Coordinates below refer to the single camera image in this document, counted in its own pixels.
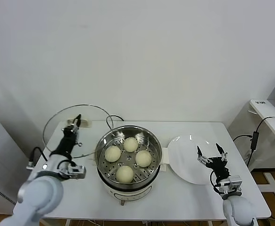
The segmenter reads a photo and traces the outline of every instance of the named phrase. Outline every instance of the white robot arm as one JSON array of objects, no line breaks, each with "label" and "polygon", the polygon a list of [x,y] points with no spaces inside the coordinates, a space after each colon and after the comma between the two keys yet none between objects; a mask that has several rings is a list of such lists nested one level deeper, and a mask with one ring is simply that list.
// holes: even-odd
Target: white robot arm
[{"label": "white robot arm", "polygon": [[[216,144],[221,157],[207,158],[202,155],[199,147],[198,161],[212,169],[210,181],[213,189],[223,201],[223,212],[229,226],[258,226],[252,204],[243,198],[241,191],[242,180],[240,176],[231,176],[225,167],[227,164],[227,153]],[[212,174],[216,175],[216,184],[212,182]]]},{"label": "white robot arm", "polygon": [[80,118],[81,115],[75,118],[76,125],[73,122],[63,129],[59,146],[33,180],[21,186],[13,215],[1,221],[0,226],[39,226],[40,219],[59,205],[63,197],[62,181],[85,177],[85,167],[71,160],[72,149],[78,144]]}]

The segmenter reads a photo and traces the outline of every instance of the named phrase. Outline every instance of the white table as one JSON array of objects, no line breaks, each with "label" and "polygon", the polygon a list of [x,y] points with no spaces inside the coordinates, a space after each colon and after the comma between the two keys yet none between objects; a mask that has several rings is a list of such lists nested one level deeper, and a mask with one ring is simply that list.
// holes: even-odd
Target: white table
[{"label": "white table", "polygon": [[[275,116],[275,100],[252,99],[250,100],[250,106],[262,119]],[[275,134],[275,118],[266,119],[264,122]]]},{"label": "white table", "polygon": [[[275,116],[275,100],[262,100],[252,99],[250,100],[250,106],[253,110],[262,118],[269,116]],[[264,122],[268,125],[271,131],[275,134],[275,118],[266,119]],[[261,192],[273,192],[275,193],[275,180],[271,173],[264,173],[268,181],[268,185],[258,185]]]},{"label": "white table", "polygon": [[[218,142],[228,152],[228,167],[232,175],[243,180],[243,197],[253,205],[257,218],[270,217],[271,212],[261,192],[248,171],[239,151],[222,123],[217,122],[145,122],[116,121],[121,125],[139,125],[152,131],[162,147],[167,147],[172,138],[182,134],[196,134]],[[48,146],[55,148],[62,138],[59,124]],[[104,121],[94,121],[90,129],[80,129],[79,141],[82,147],[75,147],[72,156],[93,152],[98,140],[108,132]],[[224,220],[222,199],[211,185],[199,186],[178,177],[169,167],[160,172],[154,181],[152,191],[144,198],[126,202],[124,206],[110,196],[96,171],[93,156],[75,159],[86,167],[85,179],[63,182],[64,196],[60,205],[47,218],[96,219],[96,220],[138,220],[138,221],[193,221]],[[44,160],[40,158],[34,171],[41,169]]]}]

